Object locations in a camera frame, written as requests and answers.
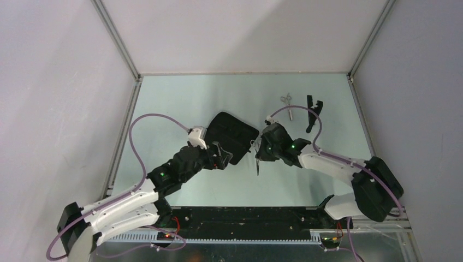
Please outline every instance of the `silver scissors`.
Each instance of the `silver scissors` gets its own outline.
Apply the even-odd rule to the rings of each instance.
[[[281,102],[285,103],[286,105],[291,105],[291,99],[292,97],[289,95],[289,93],[285,97],[280,97]],[[289,112],[289,120],[293,120],[293,112],[291,111],[291,108],[288,108]]]
[[[258,152],[259,152],[259,147],[260,147],[260,145],[259,145],[259,143],[258,143],[257,141],[255,141],[255,140],[251,140],[251,143],[250,143],[250,144],[251,144],[252,147],[254,147],[254,150],[255,150],[255,152],[256,152],[256,156],[255,156],[255,158],[256,158],[256,169],[257,169],[257,176],[259,176],[260,159],[257,157],[257,154],[258,154]]]

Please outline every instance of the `white wall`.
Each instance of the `white wall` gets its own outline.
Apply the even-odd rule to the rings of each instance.
[[[141,73],[347,72],[385,2],[104,1]]]
[[[462,261],[463,2],[398,1],[355,83],[425,261]]]
[[[134,82],[91,1],[0,5],[0,260],[45,261],[102,192]]]

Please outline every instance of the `gray wall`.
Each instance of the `gray wall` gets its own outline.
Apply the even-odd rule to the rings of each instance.
[[[133,85],[91,1],[1,1],[1,261],[45,261],[63,208],[97,200]]]
[[[425,261],[461,261],[463,1],[398,1],[355,76]]]

